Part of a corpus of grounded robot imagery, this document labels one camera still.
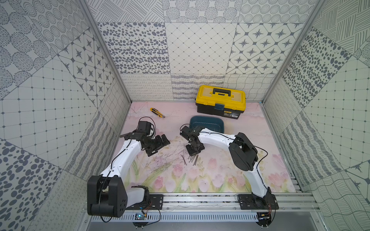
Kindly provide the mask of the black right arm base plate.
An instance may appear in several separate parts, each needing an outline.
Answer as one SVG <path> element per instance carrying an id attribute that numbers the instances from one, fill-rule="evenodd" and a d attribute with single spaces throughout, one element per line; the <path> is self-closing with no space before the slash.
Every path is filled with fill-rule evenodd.
<path id="1" fill-rule="evenodd" d="M 275 195 L 267 193 L 264 197 L 252 194 L 238 194 L 237 201 L 242 210 L 278 210 Z"/>

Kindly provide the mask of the teal plastic storage box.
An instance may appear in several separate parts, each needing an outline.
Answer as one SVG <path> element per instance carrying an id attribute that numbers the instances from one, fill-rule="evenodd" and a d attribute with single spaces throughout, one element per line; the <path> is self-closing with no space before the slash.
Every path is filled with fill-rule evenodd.
<path id="1" fill-rule="evenodd" d="M 224 133 L 225 125 L 222 119 L 212 116 L 193 116 L 190 119 L 190 128 L 204 127 L 211 131 Z"/>

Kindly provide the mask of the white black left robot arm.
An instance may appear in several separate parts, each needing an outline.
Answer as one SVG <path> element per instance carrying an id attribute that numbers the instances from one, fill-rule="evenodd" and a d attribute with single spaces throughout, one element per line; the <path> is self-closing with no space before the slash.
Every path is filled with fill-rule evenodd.
<path id="1" fill-rule="evenodd" d="M 91 176 L 87 182 L 87 212 L 90 216 L 119 218 L 129 207 L 147 209 L 151 205 L 148 187 L 139 185 L 126 189 L 124 180 L 138 154 L 144 151 L 150 157 L 170 142 L 165 135 L 156 134 L 154 122 L 141 120 L 134 131 L 122 138 L 124 144 L 119 154 L 100 175 Z"/>

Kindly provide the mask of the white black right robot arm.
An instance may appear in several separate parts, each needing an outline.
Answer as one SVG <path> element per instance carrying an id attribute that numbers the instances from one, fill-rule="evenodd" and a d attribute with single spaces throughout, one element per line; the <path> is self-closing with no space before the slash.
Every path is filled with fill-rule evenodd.
<path id="1" fill-rule="evenodd" d="M 240 132 L 237 135 L 229 135 L 200 126 L 194 129 L 183 126 L 180 129 L 180 135 L 188 141 L 186 150 L 191 157 L 203 151 L 206 144 L 228 151 L 234 165 L 242 170 L 248 179 L 253 199 L 267 202 L 267 195 L 271 194 L 271 190 L 264 183 L 258 168 L 257 147 L 251 143 L 245 134 Z"/>

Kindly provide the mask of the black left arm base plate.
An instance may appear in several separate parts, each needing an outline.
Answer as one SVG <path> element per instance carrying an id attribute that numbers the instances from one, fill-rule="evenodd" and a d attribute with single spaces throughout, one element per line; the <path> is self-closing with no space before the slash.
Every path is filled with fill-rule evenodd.
<path id="1" fill-rule="evenodd" d="M 127 210 L 162 210 L 163 194 L 150 194 L 147 202 L 141 202 L 127 207 Z"/>

